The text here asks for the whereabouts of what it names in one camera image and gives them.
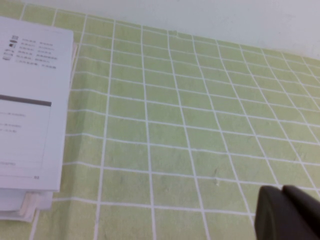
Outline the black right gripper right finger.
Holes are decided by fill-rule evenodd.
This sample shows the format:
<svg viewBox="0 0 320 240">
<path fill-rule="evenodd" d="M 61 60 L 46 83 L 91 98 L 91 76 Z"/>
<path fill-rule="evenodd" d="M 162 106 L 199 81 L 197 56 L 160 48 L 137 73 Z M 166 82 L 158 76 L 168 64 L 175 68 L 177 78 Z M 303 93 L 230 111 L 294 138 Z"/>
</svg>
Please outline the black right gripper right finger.
<svg viewBox="0 0 320 240">
<path fill-rule="evenodd" d="M 316 234 L 320 234 L 320 202 L 293 185 L 284 185 L 282 192 L 293 203 L 304 222 Z"/>
</svg>

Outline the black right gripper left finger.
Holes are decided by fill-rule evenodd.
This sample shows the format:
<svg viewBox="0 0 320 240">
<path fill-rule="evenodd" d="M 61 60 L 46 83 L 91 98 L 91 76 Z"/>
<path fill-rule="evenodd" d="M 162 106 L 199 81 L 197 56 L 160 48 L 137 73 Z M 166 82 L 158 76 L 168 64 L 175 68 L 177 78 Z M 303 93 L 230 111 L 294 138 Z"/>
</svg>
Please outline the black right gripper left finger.
<svg viewBox="0 0 320 240">
<path fill-rule="evenodd" d="M 293 203 L 273 186 L 260 187 L 254 220 L 258 240 L 318 240 Z"/>
</svg>

